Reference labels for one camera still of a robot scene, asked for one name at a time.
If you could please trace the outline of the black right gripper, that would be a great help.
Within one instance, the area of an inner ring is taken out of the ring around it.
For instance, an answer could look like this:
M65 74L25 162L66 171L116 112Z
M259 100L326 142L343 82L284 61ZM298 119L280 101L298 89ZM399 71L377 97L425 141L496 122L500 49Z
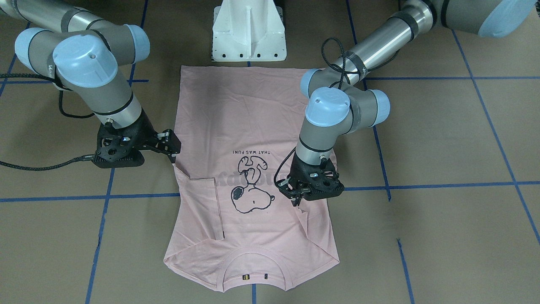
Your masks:
M181 141L171 129L157 133L146 113L128 127L115 129L110 122L100 126L92 163L100 168L139 167L143 150L165 154L171 164L181 152Z

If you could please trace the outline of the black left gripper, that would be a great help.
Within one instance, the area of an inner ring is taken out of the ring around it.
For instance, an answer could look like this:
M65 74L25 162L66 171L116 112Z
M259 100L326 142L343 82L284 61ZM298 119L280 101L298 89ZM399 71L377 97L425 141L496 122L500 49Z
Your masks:
M289 153L278 167L275 178L291 155L293 158L289 175L285 179L276 180L275 186L292 201L292 206L299 206L302 199L315 201L334 198L345 190L334 164L325 157L320 164L312 165L300 160L295 153Z

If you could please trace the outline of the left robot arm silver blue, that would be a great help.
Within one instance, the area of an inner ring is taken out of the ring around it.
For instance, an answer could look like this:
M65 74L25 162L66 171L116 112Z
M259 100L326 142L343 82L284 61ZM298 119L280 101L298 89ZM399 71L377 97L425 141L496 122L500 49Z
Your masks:
M327 67L307 71L300 83L308 98L305 116L285 179L278 190L299 206L302 200L335 198L345 186L330 156L339 136L371 128L386 120L390 102L380 90L355 85L369 73L390 63L399 50L435 27L505 37L521 25L534 7L533 0L407 0L364 40Z

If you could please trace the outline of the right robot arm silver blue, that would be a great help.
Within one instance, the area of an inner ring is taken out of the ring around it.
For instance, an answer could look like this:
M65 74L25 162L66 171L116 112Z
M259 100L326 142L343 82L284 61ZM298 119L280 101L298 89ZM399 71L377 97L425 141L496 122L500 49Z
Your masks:
M31 77L79 94L101 123L95 153L40 171L80 161L100 168L138 167L143 150L175 162L181 141L171 129L155 131L119 69L149 56L150 41L141 27L116 25L61 0L2 0L1 15L35 25L15 42L15 54Z

